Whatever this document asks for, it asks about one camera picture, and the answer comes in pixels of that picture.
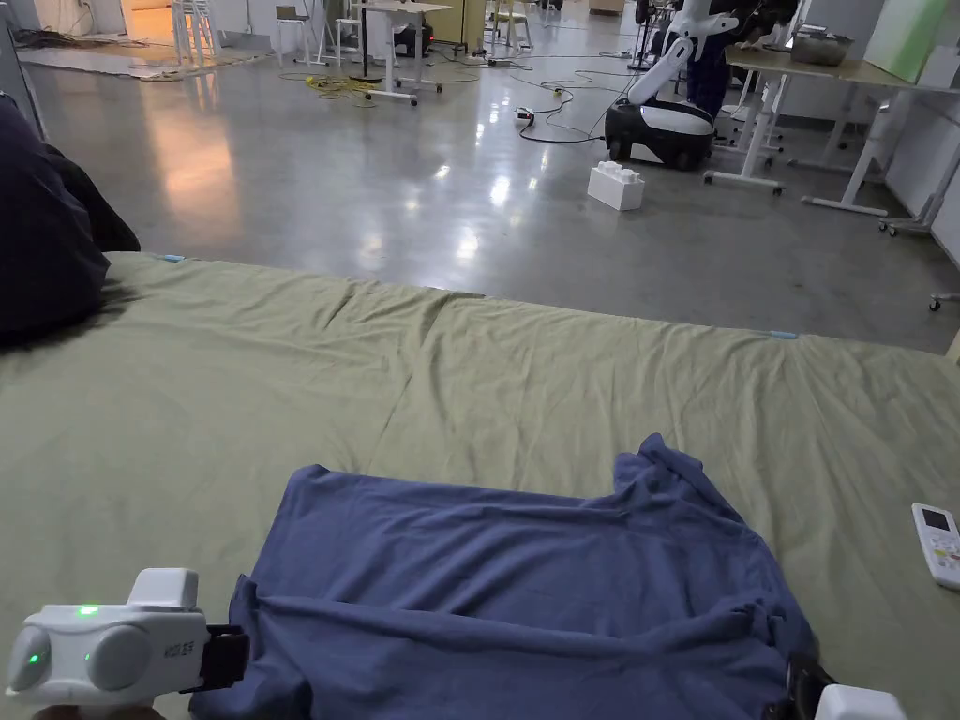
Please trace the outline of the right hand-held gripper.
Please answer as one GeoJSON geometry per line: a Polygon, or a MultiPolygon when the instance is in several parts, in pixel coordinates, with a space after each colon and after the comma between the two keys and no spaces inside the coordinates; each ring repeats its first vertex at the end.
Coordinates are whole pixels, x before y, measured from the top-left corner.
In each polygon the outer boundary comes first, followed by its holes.
{"type": "Polygon", "coordinates": [[[778,702],[778,719],[908,719],[893,694],[834,683],[834,677],[808,654],[790,655],[786,686],[786,697],[778,702]]]}

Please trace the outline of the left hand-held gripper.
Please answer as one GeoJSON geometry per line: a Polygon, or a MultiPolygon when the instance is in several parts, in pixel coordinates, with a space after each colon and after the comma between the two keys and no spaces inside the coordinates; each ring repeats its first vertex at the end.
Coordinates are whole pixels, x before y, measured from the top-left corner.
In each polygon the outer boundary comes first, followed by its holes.
{"type": "Polygon", "coordinates": [[[18,702],[152,702],[241,681],[249,637],[211,624],[199,576],[146,568],[124,604],[45,605],[24,619],[7,666],[18,702]]]}

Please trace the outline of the person's left hand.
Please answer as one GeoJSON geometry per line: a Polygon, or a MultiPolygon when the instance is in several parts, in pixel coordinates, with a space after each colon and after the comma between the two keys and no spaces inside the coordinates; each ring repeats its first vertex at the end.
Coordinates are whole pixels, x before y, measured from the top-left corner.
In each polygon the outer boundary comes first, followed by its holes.
{"type": "Polygon", "coordinates": [[[74,706],[53,705],[34,712],[33,720],[163,720],[165,716],[151,705],[74,706]]]}

